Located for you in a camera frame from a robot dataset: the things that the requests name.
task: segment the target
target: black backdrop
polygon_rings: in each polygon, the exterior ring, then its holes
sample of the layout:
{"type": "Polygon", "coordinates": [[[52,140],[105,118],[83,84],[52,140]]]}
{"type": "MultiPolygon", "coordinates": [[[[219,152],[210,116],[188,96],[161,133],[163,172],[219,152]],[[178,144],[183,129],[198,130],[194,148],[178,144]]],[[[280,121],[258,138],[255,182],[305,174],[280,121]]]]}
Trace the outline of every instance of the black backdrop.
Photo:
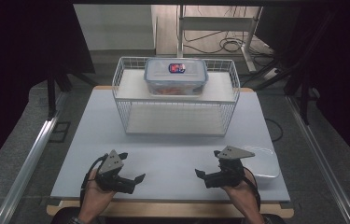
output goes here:
{"type": "Polygon", "coordinates": [[[340,8],[313,59],[317,106],[350,146],[350,4],[340,8]]]}
{"type": "Polygon", "coordinates": [[[94,72],[73,5],[0,1],[0,148],[48,69],[94,72]]]}

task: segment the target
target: box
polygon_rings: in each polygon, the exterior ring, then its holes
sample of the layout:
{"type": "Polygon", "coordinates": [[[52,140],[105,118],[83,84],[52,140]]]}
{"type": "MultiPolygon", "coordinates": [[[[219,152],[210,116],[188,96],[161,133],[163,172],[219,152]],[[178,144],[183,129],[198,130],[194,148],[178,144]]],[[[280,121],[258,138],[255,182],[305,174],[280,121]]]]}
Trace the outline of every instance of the box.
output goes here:
{"type": "Polygon", "coordinates": [[[145,81],[155,96],[199,96],[207,80],[203,60],[151,58],[146,63],[145,81]]]}

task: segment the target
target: white wire basket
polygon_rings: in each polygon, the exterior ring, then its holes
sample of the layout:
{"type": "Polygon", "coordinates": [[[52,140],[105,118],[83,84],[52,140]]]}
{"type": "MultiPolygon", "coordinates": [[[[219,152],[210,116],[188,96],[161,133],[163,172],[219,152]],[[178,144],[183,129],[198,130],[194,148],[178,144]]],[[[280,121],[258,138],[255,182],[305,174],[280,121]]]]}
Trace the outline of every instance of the white wire basket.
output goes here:
{"type": "Polygon", "coordinates": [[[113,96],[126,133],[224,136],[239,98],[232,60],[204,60],[209,80],[198,97],[156,97],[144,81],[148,58],[122,57],[113,96]]]}

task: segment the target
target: hand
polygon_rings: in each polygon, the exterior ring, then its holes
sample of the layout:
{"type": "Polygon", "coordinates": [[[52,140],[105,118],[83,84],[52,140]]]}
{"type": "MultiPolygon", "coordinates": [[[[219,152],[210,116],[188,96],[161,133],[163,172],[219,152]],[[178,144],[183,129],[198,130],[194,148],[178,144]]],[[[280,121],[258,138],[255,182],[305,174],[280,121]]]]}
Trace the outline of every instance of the hand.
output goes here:
{"type": "Polygon", "coordinates": [[[103,191],[99,188],[96,181],[93,179],[96,176],[96,170],[92,170],[90,174],[90,181],[85,188],[84,202],[79,212],[78,219],[84,223],[91,223],[91,221],[99,216],[110,204],[115,191],[103,191]]]}
{"type": "MultiPolygon", "coordinates": [[[[245,177],[249,179],[255,186],[256,182],[253,175],[245,169],[245,177]]],[[[233,205],[245,216],[249,224],[263,224],[264,218],[259,213],[256,197],[253,190],[242,181],[236,187],[222,187],[230,197],[233,205]]]]}

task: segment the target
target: label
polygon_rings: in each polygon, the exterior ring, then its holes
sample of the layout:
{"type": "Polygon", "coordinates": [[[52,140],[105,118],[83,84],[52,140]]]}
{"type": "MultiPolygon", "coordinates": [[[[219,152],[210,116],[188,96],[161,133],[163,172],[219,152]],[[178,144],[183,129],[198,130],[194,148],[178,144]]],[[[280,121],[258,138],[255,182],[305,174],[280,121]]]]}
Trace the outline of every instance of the label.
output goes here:
{"type": "Polygon", "coordinates": [[[170,73],[184,73],[186,71],[186,66],[183,63],[171,63],[169,64],[170,73]]]}

